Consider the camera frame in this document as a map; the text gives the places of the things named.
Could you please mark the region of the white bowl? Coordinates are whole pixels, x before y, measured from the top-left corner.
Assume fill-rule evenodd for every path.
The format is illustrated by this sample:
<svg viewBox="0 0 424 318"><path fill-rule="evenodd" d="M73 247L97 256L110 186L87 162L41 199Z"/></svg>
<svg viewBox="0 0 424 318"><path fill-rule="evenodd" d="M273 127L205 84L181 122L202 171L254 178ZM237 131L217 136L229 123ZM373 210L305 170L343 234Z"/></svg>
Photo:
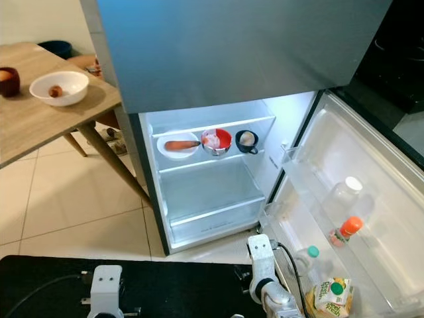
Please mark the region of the white bowl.
<svg viewBox="0 0 424 318"><path fill-rule="evenodd" d="M186 144L188 142L189 148L180 149L180 150L168 150L166 149L166 143L172 142L175 140L176 142L182 142L182 144ZM163 155L163 157L169 158L170 160L185 160L185 158L191 157L194 152L199 148L200 141L196 137L195 134L191 132L181 132L176 134L170 134L166 136L158 137L157 140L157 149L158 152Z"/></svg>
<svg viewBox="0 0 424 318"><path fill-rule="evenodd" d="M29 93L43 103L54 107L67 107L81 102L87 96L89 78L79 72L52 72L35 79L29 85ZM52 85L63 88L63 96L51 98L48 89Z"/></svg>

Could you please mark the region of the long orange carrot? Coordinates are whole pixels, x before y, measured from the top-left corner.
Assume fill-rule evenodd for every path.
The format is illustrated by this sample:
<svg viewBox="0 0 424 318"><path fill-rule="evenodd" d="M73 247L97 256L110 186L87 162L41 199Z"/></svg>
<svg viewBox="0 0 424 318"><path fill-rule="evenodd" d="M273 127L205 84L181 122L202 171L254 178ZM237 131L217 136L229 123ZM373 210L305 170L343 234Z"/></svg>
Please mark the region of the long orange carrot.
<svg viewBox="0 0 424 318"><path fill-rule="evenodd" d="M188 150L190 148L194 148L194 146L200 146L202 142L199 140L167 140L167 142L164 143L164 148L167 151L182 151L182 150Z"/></svg>

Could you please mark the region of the steel fridge compartment door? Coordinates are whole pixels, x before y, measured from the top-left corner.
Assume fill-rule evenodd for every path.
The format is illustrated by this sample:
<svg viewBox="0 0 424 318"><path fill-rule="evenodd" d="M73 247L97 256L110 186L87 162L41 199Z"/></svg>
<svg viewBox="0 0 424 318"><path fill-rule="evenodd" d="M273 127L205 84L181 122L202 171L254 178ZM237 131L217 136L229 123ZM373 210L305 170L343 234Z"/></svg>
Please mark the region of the steel fridge compartment door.
<svg viewBox="0 0 424 318"><path fill-rule="evenodd" d="M282 169L261 229L293 255L312 245L320 250L320 263L304 276L277 252L282 284L307 294L328 278L348 278L349 318L424 318L424 170L331 93L321 94L299 144L284 152ZM364 226L345 246L334 246L329 233L344 221L331 221L322 203L349 176L363 185L352 216Z"/></svg>

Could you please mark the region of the clear fridge crisper drawer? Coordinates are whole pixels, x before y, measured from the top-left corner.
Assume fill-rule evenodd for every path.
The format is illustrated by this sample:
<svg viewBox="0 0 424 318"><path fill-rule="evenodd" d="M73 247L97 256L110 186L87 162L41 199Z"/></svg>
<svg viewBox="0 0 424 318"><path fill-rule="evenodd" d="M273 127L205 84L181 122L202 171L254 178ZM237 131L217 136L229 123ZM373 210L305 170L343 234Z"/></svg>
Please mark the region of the clear fridge crisper drawer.
<svg viewBox="0 0 424 318"><path fill-rule="evenodd" d="M160 189L172 252L254 225L266 202L242 158L166 172Z"/></svg>

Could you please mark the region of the stainless steel fridge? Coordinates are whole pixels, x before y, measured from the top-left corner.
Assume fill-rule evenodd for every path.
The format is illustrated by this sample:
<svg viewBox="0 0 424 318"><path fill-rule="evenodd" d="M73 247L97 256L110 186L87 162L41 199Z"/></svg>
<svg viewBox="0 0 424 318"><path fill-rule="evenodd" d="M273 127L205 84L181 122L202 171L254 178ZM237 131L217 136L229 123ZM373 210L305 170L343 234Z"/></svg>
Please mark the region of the stainless steel fridge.
<svg viewBox="0 0 424 318"><path fill-rule="evenodd" d="M299 144L317 101L351 82L392 0L81 0L106 81L119 88L119 119L133 166L146 182L160 246L185 254L224 237L265 234L260 218L284 178L284 152ZM202 144L172 160L158 137L224 129L231 147ZM258 154L237 148L239 131L258 137ZM257 222L172 252L161 176L242 158L266 194Z"/></svg>

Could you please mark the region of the light wooden table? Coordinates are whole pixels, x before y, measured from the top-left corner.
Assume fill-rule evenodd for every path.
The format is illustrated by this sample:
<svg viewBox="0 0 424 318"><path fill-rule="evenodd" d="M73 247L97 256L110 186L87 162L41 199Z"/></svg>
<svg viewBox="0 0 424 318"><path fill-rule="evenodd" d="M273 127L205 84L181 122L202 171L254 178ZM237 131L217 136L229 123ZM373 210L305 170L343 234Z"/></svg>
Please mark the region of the light wooden table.
<svg viewBox="0 0 424 318"><path fill-rule="evenodd" d="M15 68L21 79L21 94L0 100L0 166L8 166L64 135L77 130L112 169L149 203L148 194L121 159L97 133L96 119L118 107L119 90L32 42L0 46L0 65ZM40 77L54 72L71 72L88 79L87 95L81 102L54 107L40 102L29 91Z"/></svg>

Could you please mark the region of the dark red mug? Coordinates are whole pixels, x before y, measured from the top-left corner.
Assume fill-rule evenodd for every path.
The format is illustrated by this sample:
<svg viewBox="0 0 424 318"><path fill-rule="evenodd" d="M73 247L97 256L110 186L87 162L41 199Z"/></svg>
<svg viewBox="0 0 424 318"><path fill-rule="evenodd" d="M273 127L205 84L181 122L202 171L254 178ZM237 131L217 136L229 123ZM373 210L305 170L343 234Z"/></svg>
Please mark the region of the dark red mug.
<svg viewBox="0 0 424 318"><path fill-rule="evenodd" d="M17 96L19 94L19 88L21 87L18 70L12 67L0 67L0 70L2 69L12 73L12 77L10 77L8 81L0 82L0 95L3 97Z"/></svg>

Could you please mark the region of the grey shoe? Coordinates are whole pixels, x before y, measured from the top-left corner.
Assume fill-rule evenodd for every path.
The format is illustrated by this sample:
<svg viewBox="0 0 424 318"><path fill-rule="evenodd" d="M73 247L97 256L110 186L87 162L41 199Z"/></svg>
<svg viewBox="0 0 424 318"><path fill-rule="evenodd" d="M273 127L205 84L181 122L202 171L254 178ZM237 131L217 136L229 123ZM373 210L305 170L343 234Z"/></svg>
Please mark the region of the grey shoe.
<svg viewBox="0 0 424 318"><path fill-rule="evenodd" d="M100 136L102 136L103 139L106 140L106 142L112 142L112 140L122 139L123 134L120 130L115 130L112 127L107 127L103 130L100 130Z"/></svg>

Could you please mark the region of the person in navy shirt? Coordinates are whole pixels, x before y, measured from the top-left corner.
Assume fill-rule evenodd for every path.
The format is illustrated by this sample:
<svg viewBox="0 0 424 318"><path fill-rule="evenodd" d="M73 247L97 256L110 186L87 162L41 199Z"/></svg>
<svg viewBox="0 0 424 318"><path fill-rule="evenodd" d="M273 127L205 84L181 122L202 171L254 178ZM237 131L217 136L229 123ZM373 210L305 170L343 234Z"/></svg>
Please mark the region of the person in navy shirt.
<svg viewBox="0 0 424 318"><path fill-rule="evenodd" d="M79 55L75 57L71 57L67 59L68 62L77 66L88 73L91 73L93 76L97 78L103 78L102 68L97 59L96 55L88 54L88 55Z"/></svg>

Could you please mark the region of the black mug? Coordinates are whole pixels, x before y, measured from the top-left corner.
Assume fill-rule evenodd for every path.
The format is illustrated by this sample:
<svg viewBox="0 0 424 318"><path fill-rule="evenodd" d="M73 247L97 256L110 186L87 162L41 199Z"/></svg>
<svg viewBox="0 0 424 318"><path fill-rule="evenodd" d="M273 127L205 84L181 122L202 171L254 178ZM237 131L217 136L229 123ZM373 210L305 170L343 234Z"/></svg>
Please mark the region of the black mug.
<svg viewBox="0 0 424 318"><path fill-rule="evenodd" d="M236 140L236 143L237 143L237 148L241 152L245 152L245 154L258 154L257 147L256 147L256 145L258 143L258 137L257 137L256 143L255 143L254 146L242 146L242 145L239 144L239 137L240 136L241 136L241 131L239 131L237 133L236 137L235 137L235 140Z"/></svg>

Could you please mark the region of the bottle with green cap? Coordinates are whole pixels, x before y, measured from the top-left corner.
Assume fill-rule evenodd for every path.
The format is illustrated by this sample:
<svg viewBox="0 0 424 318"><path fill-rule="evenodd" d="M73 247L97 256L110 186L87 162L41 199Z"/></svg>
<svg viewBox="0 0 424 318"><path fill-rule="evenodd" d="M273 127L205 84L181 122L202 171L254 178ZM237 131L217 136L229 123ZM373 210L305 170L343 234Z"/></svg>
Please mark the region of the bottle with green cap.
<svg viewBox="0 0 424 318"><path fill-rule="evenodd" d="M300 249L294 254L294 264L299 272L299 276L307 275L315 269L316 266L320 263L318 257L320 255L320 250L317 246L307 246L307 248Z"/></svg>

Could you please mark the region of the clear bottle white cap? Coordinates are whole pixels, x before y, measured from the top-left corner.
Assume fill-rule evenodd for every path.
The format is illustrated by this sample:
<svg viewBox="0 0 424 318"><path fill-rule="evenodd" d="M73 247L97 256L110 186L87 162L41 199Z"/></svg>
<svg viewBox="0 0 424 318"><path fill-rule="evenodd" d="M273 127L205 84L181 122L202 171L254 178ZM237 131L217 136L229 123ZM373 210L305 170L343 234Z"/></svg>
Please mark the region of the clear bottle white cap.
<svg viewBox="0 0 424 318"><path fill-rule="evenodd" d="M336 183L322 203L330 220L343 222L352 216L352 209L358 203L362 190L362 182L352 176Z"/></svg>

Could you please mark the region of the juice carton green cap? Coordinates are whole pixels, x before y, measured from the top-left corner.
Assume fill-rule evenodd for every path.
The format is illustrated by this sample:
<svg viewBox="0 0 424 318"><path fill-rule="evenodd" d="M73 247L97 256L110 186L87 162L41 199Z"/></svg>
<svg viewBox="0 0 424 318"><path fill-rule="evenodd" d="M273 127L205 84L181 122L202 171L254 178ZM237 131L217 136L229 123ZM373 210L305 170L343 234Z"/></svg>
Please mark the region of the juice carton green cap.
<svg viewBox="0 0 424 318"><path fill-rule="evenodd" d="M352 284L348 278L328 278L306 294L307 314L312 318L349 318L352 313Z"/></svg>

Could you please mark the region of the bottle with orange cap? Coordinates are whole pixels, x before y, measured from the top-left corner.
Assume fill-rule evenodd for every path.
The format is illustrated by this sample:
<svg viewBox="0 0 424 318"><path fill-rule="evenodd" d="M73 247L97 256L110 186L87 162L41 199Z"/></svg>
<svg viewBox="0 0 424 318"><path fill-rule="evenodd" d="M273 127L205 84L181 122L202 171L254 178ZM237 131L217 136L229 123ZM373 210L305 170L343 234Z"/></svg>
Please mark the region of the bottle with orange cap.
<svg viewBox="0 0 424 318"><path fill-rule="evenodd" d="M330 231L328 240L334 246L345 246L363 226L364 221L360 217L351 216L342 225Z"/></svg>

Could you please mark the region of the black kitchen cabinet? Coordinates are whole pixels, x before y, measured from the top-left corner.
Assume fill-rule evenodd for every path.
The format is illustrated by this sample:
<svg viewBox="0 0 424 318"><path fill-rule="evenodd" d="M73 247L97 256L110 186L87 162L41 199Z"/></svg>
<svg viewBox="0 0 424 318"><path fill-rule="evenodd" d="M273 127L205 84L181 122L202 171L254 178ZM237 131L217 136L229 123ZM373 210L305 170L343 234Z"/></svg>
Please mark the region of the black kitchen cabinet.
<svg viewBox="0 0 424 318"><path fill-rule="evenodd" d="M393 0L354 78L333 93L424 170L424 0Z"/></svg>

